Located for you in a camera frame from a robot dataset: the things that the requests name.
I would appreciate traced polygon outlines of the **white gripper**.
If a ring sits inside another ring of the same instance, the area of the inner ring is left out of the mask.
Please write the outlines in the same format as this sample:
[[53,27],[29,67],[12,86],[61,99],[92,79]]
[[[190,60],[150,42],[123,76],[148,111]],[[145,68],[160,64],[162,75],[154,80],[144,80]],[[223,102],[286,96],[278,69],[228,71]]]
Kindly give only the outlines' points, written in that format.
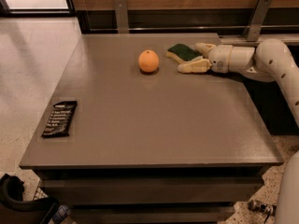
[[233,50],[232,45],[218,45],[208,43],[196,43],[195,49],[205,58],[197,61],[189,61],[178,66],[178,71],[183,74],[205,73],[211,67],[216,73],[229,72],[229,61]]

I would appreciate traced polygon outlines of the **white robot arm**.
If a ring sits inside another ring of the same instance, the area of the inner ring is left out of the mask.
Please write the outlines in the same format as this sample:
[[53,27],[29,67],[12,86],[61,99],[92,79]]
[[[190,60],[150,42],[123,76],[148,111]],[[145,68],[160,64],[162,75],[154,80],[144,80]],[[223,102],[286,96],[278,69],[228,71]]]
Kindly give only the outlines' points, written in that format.
[[178,66],[180,73],[238,73],[246,78],[278,84],[289,109],[299,125],[299,69],[288,47],[275,38],[261,42],[257,48],[197,43],[202,58]]

